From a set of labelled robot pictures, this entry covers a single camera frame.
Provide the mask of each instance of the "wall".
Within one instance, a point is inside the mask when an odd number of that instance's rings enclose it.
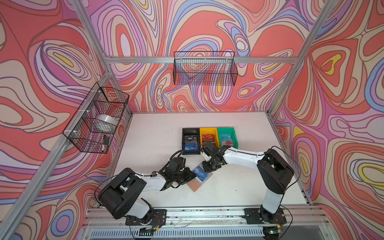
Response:
[[[88,14],[108,56],[234,50],[296,56],[322,0],[96,0]],[[233,86],[175,86],[173,64],[111,65],[132,111],[265,111],[290,65],[238,64]]]
[[[20,196],[103,68],[69,0],[0,1],[0,220]],[[65,152],[13,239],[73,239],[108,154]]]
[[[383,1],[340,1],[273,113],[341,239],[384,239],[383,33]]]

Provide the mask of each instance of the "white table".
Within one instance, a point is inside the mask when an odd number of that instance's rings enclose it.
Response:
[[[182,129],[190,127],[234,127],[242,150],[261,152],[273,145],[280,147],[264,112],[134,114],[115,174],[126,167],[139,173],[160,170],[181,149]],[[278,152],[285,159],[282,151]],[[200,155],[184,157],[186,167],[191,169],[204,161]],[[143,192],[140,197],[153,207],[241,206],[261,205],[265,192],[257,170],[232,164],[213,172],[196,192],[182,185],[161,192]],[[282,201],[283,205],[305,203],[297,183],[287,190]]]

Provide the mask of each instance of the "wire basket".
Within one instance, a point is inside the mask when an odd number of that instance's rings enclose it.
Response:
[[[98,87],[75,127],[69,131],[65,130],[63,134],[81,152],[105,154],[128,104],[129,95],[115,88]],[[100,119],[103,114],[109,116],[109,122]]]
[[[176,51],[175,85],[234,86],[238,76],[233,51]]]

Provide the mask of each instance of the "black mounting plate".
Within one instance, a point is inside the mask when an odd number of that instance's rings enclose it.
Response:
[[[265,224],[260,220],[259,209],[244,209],[245,219],[247,220],[247,224]],[[284,216],[284,212],[281,208],[277,209],[276,217],[270,222],[271,224],[286,224],[287,219]]]
[[[157,225],[165,225],[166,223],[166,218],[167,218],[167,210],[166,209],[154,209],[153,210],[153,215],[152,216],[152,221],[146,225],[146,226],[157,226]],[[139,221],[138,221],[138,218],[137,217],[134,217],[134,216],[128,216],[126,221],[125,221],[125,225],[126,226],[145,226],[145,225],[142,225]]]

